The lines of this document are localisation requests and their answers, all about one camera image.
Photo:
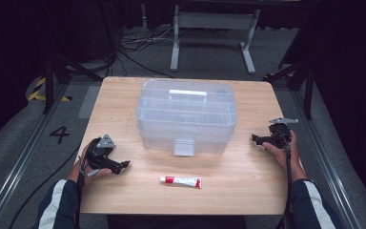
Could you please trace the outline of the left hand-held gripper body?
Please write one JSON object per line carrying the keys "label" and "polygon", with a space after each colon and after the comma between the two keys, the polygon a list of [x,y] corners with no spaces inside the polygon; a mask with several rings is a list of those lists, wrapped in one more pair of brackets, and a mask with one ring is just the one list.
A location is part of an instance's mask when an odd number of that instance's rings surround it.
{"label": "left hand-held gripper body", "polygon": [[104,135],[93,139],[89,143],[85,156],[93,169],[109,168],[114,170],[116,164],[108,158],[114,148],[114,141],[108,135]]}

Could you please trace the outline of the white red ointment tube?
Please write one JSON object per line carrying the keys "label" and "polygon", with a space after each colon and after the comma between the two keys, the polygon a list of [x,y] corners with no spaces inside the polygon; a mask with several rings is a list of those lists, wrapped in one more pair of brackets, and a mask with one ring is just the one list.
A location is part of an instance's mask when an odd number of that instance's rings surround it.
{"label": "white red ointment tube", "polygon": [[167,184],[178,184],[194,188],[202,187],[202,180],[200,177],[161,177],[159,181]]}

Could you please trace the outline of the black tripod stand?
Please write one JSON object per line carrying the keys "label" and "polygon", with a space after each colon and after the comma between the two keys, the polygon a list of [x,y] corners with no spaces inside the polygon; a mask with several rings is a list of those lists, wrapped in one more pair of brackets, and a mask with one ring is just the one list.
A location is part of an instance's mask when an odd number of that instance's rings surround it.
{"label": "black tripod stand", "polygon": [[308,120],[312,119],[312,97],[314,87],[314,62],[302,61],[295,63],[284,70],[277,73],[268,73],[263,77],[263,80],[269,83],[292,74],[291,79],[287,83],[287,88],[290,91],[298,91],[302,85],[305,85],[305,94],[303,99],[303,111]]}
{"label": "black tripod stand", "polygon": [[102,81],[103,77],[86,69],[73,59],[68,52],[67,45],[62,39],[61,33],[56,28],[56,25],[51,18],[50,12],[45,5],[45,1],[38,0],[38,3],[43,9],[43,19],[41,20],[42,26],[39,26],[38,29],[41,31],[43,36],[45,51],[47,53],[44,74],[46,79],[46,105],[44,114],[47,114],[53,107],[54,103],[62,99],[61,96],[58,98],[54,97],[53,79],[56,77],[58,82],[63,86],[66,86],[71,82],[70,71],[67,69],[68,66],[71,66],[78,73],[84,74],[93,81]]}

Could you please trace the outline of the person's left hand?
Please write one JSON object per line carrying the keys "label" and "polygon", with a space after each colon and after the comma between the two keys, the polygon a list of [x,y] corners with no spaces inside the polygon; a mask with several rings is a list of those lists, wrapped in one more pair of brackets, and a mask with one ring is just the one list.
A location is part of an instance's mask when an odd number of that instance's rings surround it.
{"label": "person's left hand", "polygon": [[[67,180],[72,180],[74,182],[77,182],[78,176],[79,176],[79,167],[81,162],[83,161],[85,154],[82,153],[81,156],[78,158],[78,160],[74,163],[71,172],[69,173]],[[94,182],[96,179],[99,179],[101,177],[106,177],[112,174],[112,170],[109,168],[100,169],[98,171],[95,171],[91,168],[90,165],[87,165],[85,168],[85,185],[89,185],[92,182]]]}

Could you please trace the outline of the clear plastic storage box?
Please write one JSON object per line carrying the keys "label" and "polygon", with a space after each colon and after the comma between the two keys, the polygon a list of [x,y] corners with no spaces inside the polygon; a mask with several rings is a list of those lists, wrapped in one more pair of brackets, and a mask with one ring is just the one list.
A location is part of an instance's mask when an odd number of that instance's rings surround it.
{"label": "clear plastic storage box", "polygon": [[224,83],[149,79],[136,109],[143,147],[176,156],[221,154],[234,135],[234,89]]}

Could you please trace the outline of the person's right hand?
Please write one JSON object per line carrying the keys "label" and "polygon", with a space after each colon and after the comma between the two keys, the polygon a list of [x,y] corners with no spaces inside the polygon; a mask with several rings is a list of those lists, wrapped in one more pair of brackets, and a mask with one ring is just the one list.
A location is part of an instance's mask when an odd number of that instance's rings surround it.
{"label": "person's right hand", "polygon": [[[291,134],[291,173],[294,179],[303,178],[306,176],[305,171],[300,163],[299,151],[296,144],[296,135],[293,130],[290,131]],[[287,171],[287,154],[284,149],[276,148],[273,144],[262,145],[264,149],[274,155],[277,163]]]}

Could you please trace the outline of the grey metal floor rail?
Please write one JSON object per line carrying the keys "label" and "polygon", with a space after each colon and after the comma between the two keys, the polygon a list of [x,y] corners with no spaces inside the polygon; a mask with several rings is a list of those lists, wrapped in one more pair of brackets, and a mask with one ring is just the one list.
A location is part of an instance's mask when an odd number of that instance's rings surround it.
{"label": "grey metal floor rail", "polygon": [[329,158],[326,156],[321,139],[316,131],[314,123],[307,118],[304,113],[304,105],[302,97],[296,92],[290,92],[295,102],[296,109],[300,115],[300,122],[306,127],[307,132],[312,139],[314,148],[316,149],[316,157],[320,168],[325,176],[335,203],[347,229],[361,229],[361,224],[356,217],[355,211],[345,191],[343,183]]}
{"label": "grey metal floor rail", "polygon": [[35,152],[37,143],[39,142],[42,133],[46,129],[48,122],[50,121],[56,107],[60,103],[62,96],[68,89],[67,84],[59,84],[55,93],[53,94],[53,101],[51,107],[46,114],[42,114],[37,122],[30,139],[25,144],[20,156],[15,160],[14,165],[11,167],[9,174],[7,175],[3,186],[0,189],[0,217],[7,206],[10,197],[12,196],[17,184],[19,183],[24,171],[26,170],[31,157]]}

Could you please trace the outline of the grey metal table frame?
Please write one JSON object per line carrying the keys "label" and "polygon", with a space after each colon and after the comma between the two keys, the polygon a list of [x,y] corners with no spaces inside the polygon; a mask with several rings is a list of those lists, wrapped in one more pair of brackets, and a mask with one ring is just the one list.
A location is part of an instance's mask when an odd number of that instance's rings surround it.
{"label": "grey metal table frame", "polygon": [[242,56],[249,74],[255,74],[255,66],[251,57],[250,46],[253,40],[260,10],[250,14],[184,12],[176,5],[173,16],[173,49],[170,69],[178,70],[179,61],[179,30],[180,29],[218,29],[242,30],[247,32],[247,38],[239,44]]}

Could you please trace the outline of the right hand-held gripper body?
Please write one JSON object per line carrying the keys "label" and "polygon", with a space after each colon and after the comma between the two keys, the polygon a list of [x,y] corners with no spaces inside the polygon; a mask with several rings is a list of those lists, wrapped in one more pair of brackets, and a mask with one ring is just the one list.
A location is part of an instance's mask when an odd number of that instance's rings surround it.
{"label": "right hand-held gripper body", "polygon": [[288,124],[297,122],[297,119],[287,117],[279,117],[270,120],[271,125],[269,126],[269,130],[271,133],[271,139],[269,142],[279,149],[288,145],[291,142],[291,134]]}

